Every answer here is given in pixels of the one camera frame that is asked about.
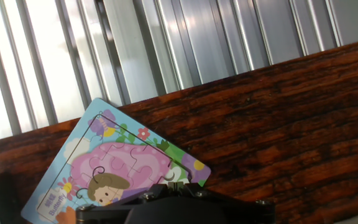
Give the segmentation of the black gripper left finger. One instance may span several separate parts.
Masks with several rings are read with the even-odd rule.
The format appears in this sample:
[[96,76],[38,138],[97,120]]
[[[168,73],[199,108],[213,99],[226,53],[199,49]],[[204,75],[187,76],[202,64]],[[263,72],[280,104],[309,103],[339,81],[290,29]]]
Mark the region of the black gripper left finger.
[[76,224],[102,223],[112,220],[113,223],[124,223],[131,210],[159,199],[174,196],[175,189],[167,184],[154,184],[149,189],[137,192],[127,198],[109,205],[97,207],[92,204],[81,205],[76,209]]

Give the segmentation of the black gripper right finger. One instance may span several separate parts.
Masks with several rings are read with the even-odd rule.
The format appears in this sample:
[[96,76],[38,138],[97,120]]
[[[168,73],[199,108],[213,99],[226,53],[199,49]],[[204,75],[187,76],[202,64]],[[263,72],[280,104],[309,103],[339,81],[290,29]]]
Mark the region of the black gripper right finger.
[[275,204],[268,201],[242,201],[202,188],[196,183],[177,182],[179,198],[190,199],[184,207],[218,223],[275,223]]

